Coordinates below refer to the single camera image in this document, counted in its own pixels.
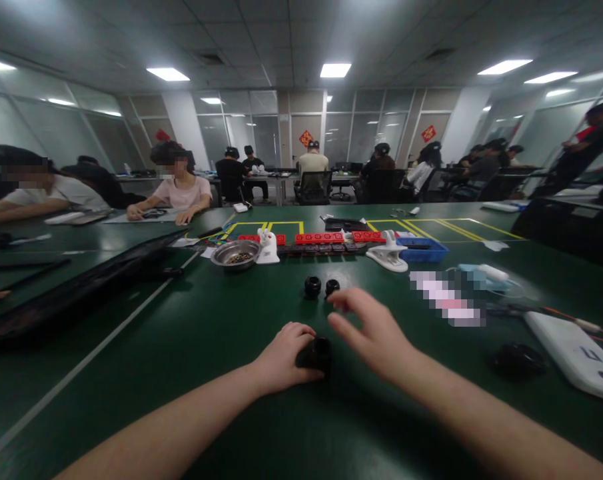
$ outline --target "air vent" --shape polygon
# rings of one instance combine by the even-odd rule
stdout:
[[[216,51],[193,51],[195,59],[204,67],[215,65],[225,65],[226,63],[219,57]]]
[[[428,55],[424,60],[427,60],[427,61],[443,60],[443,59],[450,57],[450,55],[452,55],[454,50],[455,49],[437,49],[437,50],[433,51],[430,55]]]

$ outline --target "pink shirt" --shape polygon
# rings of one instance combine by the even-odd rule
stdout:
[[[153,193],[153,197],[158,197],[164,203],[169,203],[172,208],[187,209],[199,203],[203,195],[208,195],[211,199],[210,182],[205,178],[197,177],[195,184],[188,190],[178,189],[175,180],[164,180],[159,188]]]

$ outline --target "metal bowl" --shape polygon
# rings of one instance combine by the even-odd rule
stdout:
[[[251,257],[239,263],[228,263],[235,255],[247,253]],[[252,267],[261,253],[261,245],[251,240],[237,240],[219,247],[210,257],[210,260],[219,267],[224,267],[228,272],[244,271]]]

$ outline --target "blue plastic box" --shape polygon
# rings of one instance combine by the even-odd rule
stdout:
[[[403,245],[408,247],[399,253],[399,258],[405,260],[408,263],[414,262],[430,262],[438,263],[442,261],[449,250],[441,245],[438,241],[427,239],[427,238],[398,238],[396,239],[397,245]],[[412,250],[411,245],[430,245],[429,250]]]

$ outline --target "white phone holder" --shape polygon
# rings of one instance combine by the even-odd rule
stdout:
[[[381,235],[386,239],[386,245],[369,248],[366,256],[390,271],[397,273],[408,271],[406,261],[399,258],[399,252],[408,249],[408,247],[396,244],[393,230],[384,230]]]
[[[269,263],[279,263],[277,255],[277,237],[268,229],[259,229],[257,234],[261,238],[261,253],[257,257],[257,265],[267,265]]]

